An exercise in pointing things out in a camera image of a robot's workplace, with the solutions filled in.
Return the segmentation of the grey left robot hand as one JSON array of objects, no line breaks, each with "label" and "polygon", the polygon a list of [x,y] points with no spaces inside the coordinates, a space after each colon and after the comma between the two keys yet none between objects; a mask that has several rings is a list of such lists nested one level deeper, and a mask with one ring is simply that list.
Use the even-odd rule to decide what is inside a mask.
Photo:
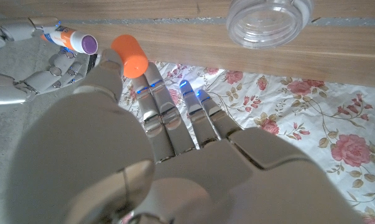
[{"label": "grey left robot hand", "polygon": [[189,133],[153,136],[118,103],[123,63],[103,52],[73,94],[26,131],[9,169],[8,223],[362,223],[289,142],[241,129],[188,94]]}]

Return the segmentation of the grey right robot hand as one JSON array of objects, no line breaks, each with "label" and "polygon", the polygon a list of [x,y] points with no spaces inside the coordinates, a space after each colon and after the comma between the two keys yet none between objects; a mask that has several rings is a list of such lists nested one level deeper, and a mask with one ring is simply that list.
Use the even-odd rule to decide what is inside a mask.
[{"label": "grey right robot hand", "polygon": [[56,17],[22,17],[0,19],[0,48],[8,42],[40,37],[60,46],[48,68],[30,75],[24,80],[0,74],[0,105],[11,105],[31,101],[37,95],[69,86],[83,78],[79,74],[81,63],[75,60],[78,54],[94,55],[98,50],[97,40],[90,34],[62,26]]}]

